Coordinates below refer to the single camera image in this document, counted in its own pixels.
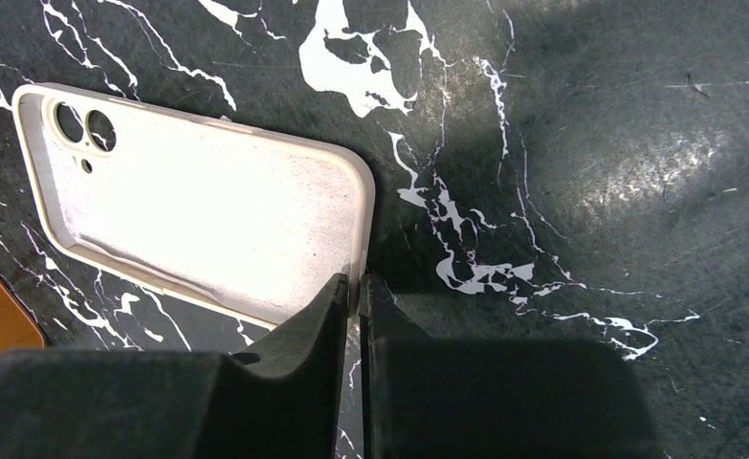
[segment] phone case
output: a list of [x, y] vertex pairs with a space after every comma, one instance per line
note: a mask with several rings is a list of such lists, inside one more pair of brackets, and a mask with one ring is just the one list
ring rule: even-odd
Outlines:
[[333, 273], [357, 297], [374, 181], [349, 150], [58, 84], [19, 87], [13, 116], [42, 228], [74, 259], [267, 328]]

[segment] camera cutout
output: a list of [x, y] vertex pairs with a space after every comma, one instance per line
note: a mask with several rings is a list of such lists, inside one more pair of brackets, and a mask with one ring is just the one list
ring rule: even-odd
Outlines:
[[87, 115], [87, 132], [93, 143], [104, 152], [110, 152], [115, 148], [115, 127], [112, 125], [112, 121], [106, 118], [106, 115], [102, 114], [98, 110], [93, 110]]
[[90, 164], [90, 162], [87, 161], [87, 160], [81, 160], [81, 170], [83, 170], [84, 172], [86, 172], [88, 174], [92, 174], [93, 173], [93, 165]]
[[61, 135], [72, 143], [81, 142], [84, 137], [84, 126], [76, 109], [61, 102], [55, 107], [54, 115]]

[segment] phone case rim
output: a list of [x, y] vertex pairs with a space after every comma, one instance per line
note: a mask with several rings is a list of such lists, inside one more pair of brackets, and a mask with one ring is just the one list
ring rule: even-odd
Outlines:
[[[159, 293], [161, 295], [173, 296], [183, 301], [195, 304], [197, 306], [212, 310], [217, 313], [224, 314], [229, 317], [235, 317], [237, 319], [252, 323], [254, 325], [263, 327], [268, 330], [276, 328], [278, 324], [270, 321], [253, 317], [239, 311], [235, 311], [226, 306], [222, 306], [215, 303], [210, 303], [199, 298], [194, 298], [189, 295], [181, 294], [174, 290], [174, 284], [169, 279], [158, 279], [163, 280], [164, 283], [172, 284], [172, 288], [163, 287], [160, 285], [152, 285], [143, 279], [140, 279], [130, 273], [126, 273], [111, 265], [100, 263], [97, 260], [86, 257], [82, 254], [72, 251], [70, 248], [63, 246], [57, 236], [55, 230], [51, 227], [51, 222], [48, 220], [47, 209], [45, 199], [42, 193], [41, 184], [39, 183], [38, 176], [36, 175], [35, 165], [33, 163], [33, 154], [31, 152], [30, 145], [25, 137], [25, 130], [21, 121], [20, 114], [20, 102], [26, 95], [40, 95], [42, 97], [59, 97], [62, 93], [69, 93], [71, 95], [83, 98], [93, 98], [97, 101], [104, 103], [114, 103], [120, 105], [126, 105], [139, 110], [147, 110], [158, 115], [174, 118], [177, 120], [187, 120], [196, 124], [206, 125], [214, 128], [221, 128], [236, 132], [238, 135], [247, 135], [255, 137], [264, 137], [274, 142], [282, 142], [291, 146], [297, 146], [300, 149], [306, 148], [307, 151], [303, 156], [322, 159], [331, 164], [341, 167], [350, 177], [353, 182], [362, 191], [357, 196], [357, 202], [355, 205], [355, 231], [354, 238], [352, 240], [353, 253], [358, 254], [357, 259], [353, 259], [351, 266], [349, 267], [349, 280], [353, 287], [356, 287], [360, 278], [363, 276], [365, 269], [365, 261], [368, 256], [368, 242], [371, 232], [371, 223], [373, 218], [373, 208], [375, 202], [375, 186], [374, 177], [371, 173], [371, 169], [368, 165], [351, 150], [343, 148], [338, 145], [331, 143], [311, 141], [287, 134], [280, 134], [265, 129], [247, 126], [244, 124], [234, 123], [228, 120], [219, 120], [199, 115], [193, 115], [187, 112], [181, 112], [170, 108], [159, 107], [156, 105], [147, 104], [145, 102], [137, 102], [130, 99], [121, 99], [114, 96], [108, 96], [94, 91], [87, 91], [78, 89], [72, 86], [66, 86], [57, 83], [36, 83], [36, 84], [23, 84], [19, 86], [13, 93], [11, 98], [11, 108], [13, 112], [14, 124], [16, 126], [16, 135], [19, 140], [19, 145], [22, 150], [23, 157], [25, 159], [25, 166], [28, 171], [28, 180], [31, 184], [31, 190], [33, 192], [33, 198], [36, 203], [36, 212], [39, 217], [39, 224], [44, 230], [48, 240], [53, 246], [63, 253], [77, 261], [93, 266], [99, 270], [106, 271], [108, 273], [117, 275], [129, 282], [132, 282], [140, 287], [146, 288], [152, 292]], [[112, 255], [107, 253], [98, 252], [103, 257], [109, 260], [118, 262], [117, 259], [113, 258]], [[149, 277], [153, 277], [156, 274], [145, 273]], [[356, 292], [357, 289], [350, 289], [350, 294]], [[354, 295], [350, 295], [350, 303], [353, 306]]]

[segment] black marble surface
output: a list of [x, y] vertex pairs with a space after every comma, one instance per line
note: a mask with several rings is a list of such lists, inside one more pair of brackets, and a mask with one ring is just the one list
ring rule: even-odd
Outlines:
[[55, 345], [233, 352], [264, 331], [46, 241], [28, 81], [352, 149], [368, 269], [429, 333], [606, 342], [665, 457], [749, 457], [749, 0], [0, 1], [0, 275]]

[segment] white phone case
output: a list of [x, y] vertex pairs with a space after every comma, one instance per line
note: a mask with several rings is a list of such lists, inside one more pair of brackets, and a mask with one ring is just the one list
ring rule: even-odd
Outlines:
[[[104, 114], [114, 149], [89, 128], [71, 142], [59, 103], [82, 121]], [[18, 88], [13, 117], [39, 220], [63, 253], [266, 328], [333, 273], [357, 297], [374, 181], [354, 153], [58, 84]]]

